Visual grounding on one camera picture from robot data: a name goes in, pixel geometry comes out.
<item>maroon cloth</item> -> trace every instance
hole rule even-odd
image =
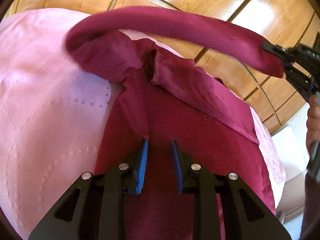
[[[161,20],[163,17],[173,22],[168,24]],[[143,138],[149,140],[142,194],[126,197],[128,239],[192,238],[193,196],[179,195],[177,190],[171,153],[171,142],[175,139],[182,151],[191,153],[196,163],[211,172],[237,173],[275,212],[268,170],[257,144],[249,106],[202,68],[196,67],[193,60],[180,58],[149,39],[132,41],[114,30],[146,31],[139,28],[140,21],[148,32],[163,35],[162,30],[153,31],[148,24],[164,28],[181,25],[181,19],[189,18],[192,20],[187,22],[194,22],[196,29],[212,28],[221,42],[223,35],[215,24],[225,26],[225,22],[163,8],[141,7],[88,17],[70,30],[66,40],[67,50],[85,71],[125,87],[108,119],[95,173],[107,172],[121,163],[128,153],[136,151]],[[251,55],[253,50],[256,52],[253,58],[260,55],[257,53],[260,49],[253,48],[258,41],[265,41],[264,38],[229,23],[226,26],[234,35],[250,34],[245,41],[230,39],[229,45],[232,42],[238,48],[247,48],[241,55]],[[192,28],[182,24],[181,36],[184,35],[182,29]],[[208,46],[210,42],[203,38],[203,42],[198,40],[198,43]],[[229,48],[227,44],[225,42],[223,49]],[[260,70],[265,68],[265,73],[277,75],[268,67],[273,57],[267,57],[265,54],[262,57],[265,61],[259,62],[255,61],[257,57],[251,58],[251,62],[256,62]]]

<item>pink bedsheet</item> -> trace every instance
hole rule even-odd
[[[81,173],[93,172],[122,90],[83,72],[63,49],[66,32],[86,17],[47,8],[0,24],[0,207],[23,239]],[[132,40],[148,38],[123,32]],[[268,130],[251,111],[277,205],[284,170]]]

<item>finger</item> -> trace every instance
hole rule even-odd
[[[308,130],[307,131],[307,139],[306,139],[306,145],[307,149],[310,152],[310,147],[313,142],[320,141],[320,130]]]
[[[309,117],[307,120],[308,130],[320,130],[320,118]]]
[[[318,97],[316,95],[312,95],[310,98],[309,98],[309,105],[310,107],[313,107],[313,106],[317,106],[318,105]]]
[[[308,109],[309,118],[319,118],[320,119],[320,106],[313,106]]]

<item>white object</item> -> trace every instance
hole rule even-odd
[[[303,154],[290,126],[272,136],[272,140],[284,166],[287,182],[305,170]]]

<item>wooden floor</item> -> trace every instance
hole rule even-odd
[[[6,17],[29,9],[59,7],[94,14],[129,5],[161,6],[230,21],[284,47],[313,45],[320,20],[307,0],[15,0]],[[184,57],[194,58],[249,103],[273,132],[305,103],[285,79],[267,76],[241,62],[185,41],[153,35]]]

